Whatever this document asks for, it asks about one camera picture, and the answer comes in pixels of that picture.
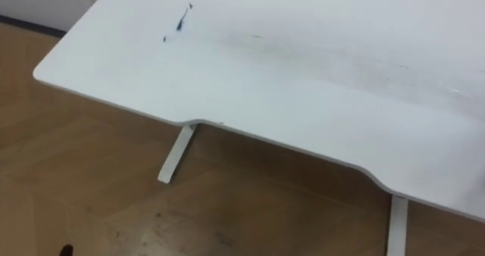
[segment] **black mark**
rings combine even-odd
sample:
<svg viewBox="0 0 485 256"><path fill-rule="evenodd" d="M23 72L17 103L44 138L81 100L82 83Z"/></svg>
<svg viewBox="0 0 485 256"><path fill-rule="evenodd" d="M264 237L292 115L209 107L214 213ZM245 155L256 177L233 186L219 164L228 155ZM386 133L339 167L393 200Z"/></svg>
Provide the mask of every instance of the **black mark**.
<svg viewBox="0 0 485 256"><path fill-rule="evenodd" d="M74 247L72 245L65 245L61 249L61 253L59 253L59 256L73 256L74 253Z"/></svg>
<svg viewBox="0 0 485 256"><path fill-rule="evenodd" d="M182 25L183 25L183 19L185 18L185 16L187 15L187 12L189 11L188 8L185 8L185 13L183 13L183 16L182 18L180 18L180 21L179 21L179 24L177 25L177 32L179 32L181 29L182 29Z"/></svg>
<svg viewBox="0 0 485 256"><path fill-rule="evenodd" d="M233 240L229 239L229 237L225 236L224 234L222 233L219 233L219 232L216 232L214 234L214 237L216 238L216 240L219 241L219 243L221 243L222 245L226 245L228 247L232 247L233 246Z"/></svg>

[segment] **smudge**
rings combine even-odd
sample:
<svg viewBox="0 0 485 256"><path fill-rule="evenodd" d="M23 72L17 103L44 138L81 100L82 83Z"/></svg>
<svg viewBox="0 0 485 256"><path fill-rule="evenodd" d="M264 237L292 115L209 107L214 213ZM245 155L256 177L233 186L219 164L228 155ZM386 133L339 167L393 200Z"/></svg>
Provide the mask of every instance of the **smudge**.
<svg viewBox="0 0 485 256"><path fill-rule="evenodd" d="M216 233L214 233L214 237L222 245L226 245L228 247L232 247L233 246L233 240L231 240L229 237L225 236L222 233L216 232Z"/></svg>
<svg viewBox="0 0 485 256"><path fill-rule="evenodd" d="M182 18L180 18L180 21L179 21L179 24L177 25L177 32L180 32L180 30L182 29L182 25L183 25L183 19L185 18L185 16L187 15L187 12L189 11L188 8L185 8L185 13L183 13L183 16Z"/></svg>

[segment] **ink stain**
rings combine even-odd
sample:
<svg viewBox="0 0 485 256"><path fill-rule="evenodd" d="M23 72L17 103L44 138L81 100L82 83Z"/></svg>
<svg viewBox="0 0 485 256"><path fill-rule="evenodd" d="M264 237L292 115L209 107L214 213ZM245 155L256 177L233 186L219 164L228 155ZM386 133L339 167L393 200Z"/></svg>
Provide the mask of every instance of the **ink stain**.
<svg viewBox="0 0 485 256"><path fill-rule="evenodd" d="M65 245L61 249L61 253L59 253L59 256L73 256L74 253L74 247L72 245Z"/></svg>
<svg viewBox="0 0 485 256"><path fill-rule="evenodd" d="M182 25L183 25L183 19L185 18L185 16L187 15L187 12L189 11L188 8L185 8L185 13L183 13L183 16L182 18L180 18L180 21L179 21L179 24L177 25L177 32L180 32L180 30L182 29Z"/></svg>

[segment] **white desk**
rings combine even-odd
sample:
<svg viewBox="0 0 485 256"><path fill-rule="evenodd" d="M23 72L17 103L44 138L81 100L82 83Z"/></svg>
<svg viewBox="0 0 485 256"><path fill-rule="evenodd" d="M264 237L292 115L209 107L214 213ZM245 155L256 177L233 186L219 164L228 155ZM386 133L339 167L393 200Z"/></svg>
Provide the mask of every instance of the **white desk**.
<svg viewBox="0 0 485 256"><path fill-rule="evenodd" d="M485 221L484 10L485 0L99 0L34 76L186 126L165 182L208 123ZM405 223L407 201L393 202ZM399 234L393 255L404 253Z"/></svg>

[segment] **white metal leg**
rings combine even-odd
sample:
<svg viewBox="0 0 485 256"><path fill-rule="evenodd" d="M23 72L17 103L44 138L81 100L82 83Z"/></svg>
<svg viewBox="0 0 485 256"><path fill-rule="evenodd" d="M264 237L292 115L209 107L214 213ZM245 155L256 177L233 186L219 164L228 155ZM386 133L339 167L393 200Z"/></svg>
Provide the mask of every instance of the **white metal leg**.
<svg viewBox="0 0 485 256"><path fill-rule="evenodd" d="M192 134L196 130L197 125L187 125L182 128L180 131L177 140L175 141L174 146L170 150L167 159L164 162L164 165L161 167L160 173L158 174L158 180L162 181L163 183L169 183L172 179L172 175L177 169L177 165L180 162L180 159L185 152L187 145L192 138Z"/></svg>
<svg viewBox="0 0 485 256"><path fill-rule="evenodd" d="M387 235L387 256L405 256L407 227L408 199L393 195Z"/></svg>

